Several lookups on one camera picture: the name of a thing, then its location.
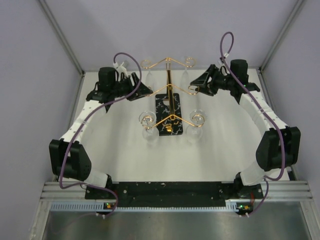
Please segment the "gold wire wine glass rack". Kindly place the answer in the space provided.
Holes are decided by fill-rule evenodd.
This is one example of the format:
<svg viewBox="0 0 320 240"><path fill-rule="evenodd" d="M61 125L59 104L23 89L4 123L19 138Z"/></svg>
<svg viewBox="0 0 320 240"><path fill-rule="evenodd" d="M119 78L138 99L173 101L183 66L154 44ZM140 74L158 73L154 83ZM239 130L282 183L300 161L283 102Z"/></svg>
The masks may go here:
<svg viewBox="0 0 320 240"><path fill-rule="evenodd" d="M171 57L166 57L152 64L150 60L145 59L140 63L140 66L150 70L162 62L165 62L166 85L158 90L154 90L149 97L154 96L156 127L159 131L159 136L179 136L184 132L183 124L185 123L188 126L191 121L182 118L180 95L175 93L174 89L178 89L190 96L195 96L198 94L198 91L196 88L192 89L190 87L188 87L188 90L185 90L173 84L171 63L177 63L187 69L192 68L196 64L196 60L192 57L186 57L184 63L182 63Z"/></svg>

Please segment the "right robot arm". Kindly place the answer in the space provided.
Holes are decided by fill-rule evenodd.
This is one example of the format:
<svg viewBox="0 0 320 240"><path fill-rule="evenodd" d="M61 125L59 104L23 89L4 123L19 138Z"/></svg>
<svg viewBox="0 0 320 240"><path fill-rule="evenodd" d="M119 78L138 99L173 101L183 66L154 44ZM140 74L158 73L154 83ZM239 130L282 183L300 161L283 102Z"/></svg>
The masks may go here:
<svg viewBox="0 0 320 240"><path fill-rule="evenodd" d="M259 184L263 178L270 179L270 173L278 172L280 178L287 167L297 163L301 131L282 121L267 104L260 88L249 81L246 60L232 60L230 70L230 73L223 73L221 68L212 64L190 85L208 96L214 96L219 90L229 91L261 134L255 161L234 179L234 194L245 198L251 193L252 186Z"/></svg>

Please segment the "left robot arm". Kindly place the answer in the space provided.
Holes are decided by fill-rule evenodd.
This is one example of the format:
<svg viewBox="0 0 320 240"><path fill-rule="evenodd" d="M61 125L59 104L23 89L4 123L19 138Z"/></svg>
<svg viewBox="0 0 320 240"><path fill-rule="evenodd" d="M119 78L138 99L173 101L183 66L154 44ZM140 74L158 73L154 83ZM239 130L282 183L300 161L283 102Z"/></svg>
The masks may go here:
<svg viewBox="0 0 320 240"><path fill-rule="evenodd" d="M102 67L98 81L86 96L78 117L60 139L49 143L51 169L60 179L74 179L79 184L96 186L102 198L109 198L114 191L110 176L94 169L85 149L95 125L104 117L112 104L121 100L135 101L152 94L142 83L142 74L126 73L114 67Z"/></svg>

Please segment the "clear wine glass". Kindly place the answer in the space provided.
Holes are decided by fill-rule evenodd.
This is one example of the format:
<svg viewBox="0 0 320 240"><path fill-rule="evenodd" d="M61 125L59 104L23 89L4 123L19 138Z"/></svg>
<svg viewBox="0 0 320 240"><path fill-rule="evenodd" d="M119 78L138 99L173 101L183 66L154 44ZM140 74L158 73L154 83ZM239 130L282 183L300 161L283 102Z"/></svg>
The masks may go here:
<svg viewBox="0 0 320 240"><path fill-rule="evenodd" d="M139 116L139 122L143 127L142 137L149 145L155 145L159 139L159 131L156 127L156 114L152 111L143 111Z"/></svg>
<svg viewBox="0 0 320 240"><path fill-rule="evenodd" d="M202 109L193 110L190 115L190 124L186 128L186 138L191 144L199 142L203 136L203 126L207 120L207 114Z"/></svg>

